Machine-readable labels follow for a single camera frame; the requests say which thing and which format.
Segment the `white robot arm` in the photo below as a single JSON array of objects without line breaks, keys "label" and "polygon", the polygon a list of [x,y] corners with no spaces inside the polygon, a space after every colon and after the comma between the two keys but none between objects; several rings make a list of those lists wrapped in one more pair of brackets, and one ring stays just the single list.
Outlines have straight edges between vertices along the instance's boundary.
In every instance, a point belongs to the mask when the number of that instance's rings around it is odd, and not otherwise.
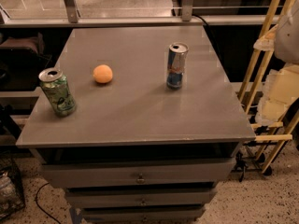
[{"label": "white robot arm", "polygon": [[255,121],[268,126],[277,122],[299,98],[299,1],[253,47],[273,51],[275,57],[285,63],[278,71],[270,70],[258,103]]}]

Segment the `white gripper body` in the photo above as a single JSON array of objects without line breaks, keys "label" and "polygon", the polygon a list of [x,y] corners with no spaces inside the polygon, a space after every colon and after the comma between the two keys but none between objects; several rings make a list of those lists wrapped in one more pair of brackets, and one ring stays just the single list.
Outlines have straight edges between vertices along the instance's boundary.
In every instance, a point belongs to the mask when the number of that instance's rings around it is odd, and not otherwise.
[{"label": "white gripper body", "polygon": [[255,121],[260,125],[277,122],[298,98],[299,65],[287,63],[279,71],[271,70],[263,85]]}]

